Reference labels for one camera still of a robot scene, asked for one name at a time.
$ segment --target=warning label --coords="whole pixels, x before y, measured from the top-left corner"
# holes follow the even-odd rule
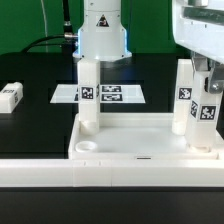
[[[99,27],[109,27],[109,24],[107,22],[107,19],[104,15],[101,16],[99,22],[96,24],[96,26]]]

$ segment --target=black tabletop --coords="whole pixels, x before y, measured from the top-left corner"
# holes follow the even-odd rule
[[[102,112],[172,112],[176,54],[134,55],[130,65],[101,70],[102,84],[140,84],[146,104],[102,104]],[[21,82],[24,97],[0,114],[0,158],[67,158],[77,104],[51,104],[57,84],[77,84],[72,57],[11,53],[0,57],[0,88]]]
[[[101,111],[172,112],[181,57],[134,55],[130,65],[103,69],[102,84],[140,84],[146,104],[104,104]],[[72,57],[0,56],[0,88],[18,81],[23,100],[12,114],[0,115],[0,159],[67,158],[77,105],[50,104],[50,99],[57,84],[77,83]],[[222,188],[0,188],[0,224],[221,224],[223,208]]]

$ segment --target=green wall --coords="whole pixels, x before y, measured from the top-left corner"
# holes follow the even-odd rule
[[[122,24],[132,20],[129,50],[133,53],[171,53],[183,51],[172,36],[172,0],[122,0]],[[62,0],[44,0],[48,34],[63,33]],[[83,21],[82,0],[70,0],[71,20],[76,31]],[[17,52],[45,36],[41,0],[0,0],[0,54]]]

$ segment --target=white post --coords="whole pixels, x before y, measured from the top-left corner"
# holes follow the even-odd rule
[[[172,131],[177,135],[184,135],[190,109],[193,65],[190,59],[179,59],[177,67],[176,93]]]
[[[214,144],[222,93],[206,92],[209,71],[195,71],[186,141],[191,150],[208,152]]]
[[[100,61],[82,59],[78,62],[79,121],[81,133],[94,135],[99,131]]]

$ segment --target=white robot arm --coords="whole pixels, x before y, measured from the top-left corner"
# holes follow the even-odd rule
[[[127,32],[121,25],[121,0],[84,0],[84,24],[79,29],[75,59],[114,62],[131,57]]]

